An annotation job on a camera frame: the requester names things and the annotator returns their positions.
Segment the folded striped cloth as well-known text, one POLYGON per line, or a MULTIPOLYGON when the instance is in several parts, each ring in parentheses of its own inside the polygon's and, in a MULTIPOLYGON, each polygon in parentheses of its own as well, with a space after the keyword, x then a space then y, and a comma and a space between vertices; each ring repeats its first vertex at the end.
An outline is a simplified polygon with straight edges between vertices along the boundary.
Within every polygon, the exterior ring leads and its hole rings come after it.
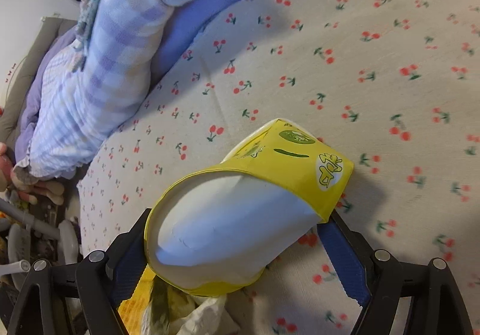
POLYGON ((101 0, 80 0, 80 17, 76 24, 75 51, 79 54, 72 71, 83 71, 89 54, 95 20, 101 0))

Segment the grey bed headboard cushion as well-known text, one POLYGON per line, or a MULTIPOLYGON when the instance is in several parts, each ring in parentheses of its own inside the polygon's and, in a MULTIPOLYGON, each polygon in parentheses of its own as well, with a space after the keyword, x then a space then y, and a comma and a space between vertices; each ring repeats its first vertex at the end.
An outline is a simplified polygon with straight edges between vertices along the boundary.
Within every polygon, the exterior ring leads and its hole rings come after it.
POLYGON ((1 142, 14 148, 20 135, 20 118, 26 105, 26 96, 47 51, 58 38, 77 22, 64 18, 45 17, 35 34, 32 46, 27 51, 19 68, 13 73, 13 85, 7 91, 7 99, 1 116, 1 142))

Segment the pink plush monkey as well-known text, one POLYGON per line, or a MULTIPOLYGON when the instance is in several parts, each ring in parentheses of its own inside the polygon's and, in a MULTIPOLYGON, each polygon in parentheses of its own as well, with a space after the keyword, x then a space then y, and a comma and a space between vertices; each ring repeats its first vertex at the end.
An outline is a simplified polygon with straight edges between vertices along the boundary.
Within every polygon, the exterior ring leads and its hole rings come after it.
POLYGON ((15 167, 8 155, 8 146, 1 143, 1 192, 16 192, 19 199, 32 204, 38 204, 38 197, 49 198, 57 206, 64 204, 64 185, 57 180, 38 180, 24 174, 15 167))

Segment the cherry print tablecloth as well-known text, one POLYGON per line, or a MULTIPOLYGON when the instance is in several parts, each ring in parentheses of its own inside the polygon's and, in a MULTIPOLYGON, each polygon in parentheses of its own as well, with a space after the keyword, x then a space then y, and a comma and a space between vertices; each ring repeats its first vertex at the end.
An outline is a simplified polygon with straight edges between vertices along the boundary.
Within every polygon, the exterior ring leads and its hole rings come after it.
POLYGON ((102 146, 85 252, 183 176, 289 119, 355 165, 337 210, 396 258, 449 265, 479 327, 479 0, 242 0, 102 146))

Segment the white paper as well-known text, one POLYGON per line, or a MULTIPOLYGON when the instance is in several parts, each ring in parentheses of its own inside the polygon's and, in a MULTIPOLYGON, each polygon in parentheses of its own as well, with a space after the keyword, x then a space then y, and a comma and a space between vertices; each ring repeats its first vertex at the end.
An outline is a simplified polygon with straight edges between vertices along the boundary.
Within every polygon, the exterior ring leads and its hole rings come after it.
POLYGON ((193 296, 193 301, 196 308, 170 325, 171 334, 239 334, 240 326, 226 310, 226 295, 193 296))

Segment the yellow snack wrapper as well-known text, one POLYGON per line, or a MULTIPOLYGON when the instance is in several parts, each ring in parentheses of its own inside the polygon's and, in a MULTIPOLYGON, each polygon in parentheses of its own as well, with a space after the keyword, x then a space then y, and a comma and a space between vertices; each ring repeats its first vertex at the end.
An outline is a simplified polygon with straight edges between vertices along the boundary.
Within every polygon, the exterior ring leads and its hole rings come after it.
POLYGON ((118 313, 129 334, 177 334, 197 306, 190 295, 146 267, 132 297, 120 303, 118 313))

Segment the checked blue duvet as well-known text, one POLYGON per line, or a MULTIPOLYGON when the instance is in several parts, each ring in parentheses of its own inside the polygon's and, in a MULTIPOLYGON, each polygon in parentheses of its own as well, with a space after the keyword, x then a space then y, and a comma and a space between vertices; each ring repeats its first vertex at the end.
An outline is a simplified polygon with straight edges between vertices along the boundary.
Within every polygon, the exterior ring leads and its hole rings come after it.
POLYGON ((83 71, 74 41, 43 73, 38 120, 16 168, 38 180, 89 163, 143 103, 151 60, 176 8, 192 0, 101 0, 83 71))

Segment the yellow paper cup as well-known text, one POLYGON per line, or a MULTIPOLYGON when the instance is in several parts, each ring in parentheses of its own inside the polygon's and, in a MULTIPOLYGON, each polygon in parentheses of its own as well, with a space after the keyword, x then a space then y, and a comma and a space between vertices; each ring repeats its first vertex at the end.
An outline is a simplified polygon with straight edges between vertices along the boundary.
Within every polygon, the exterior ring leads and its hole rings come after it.
POLYGON ((354 170, 295 123, 273 119, 216 165, 162 195, 145 225, 145 256, 163 281, 216 297, 256 282, 310 228, 329 220, 354 170))

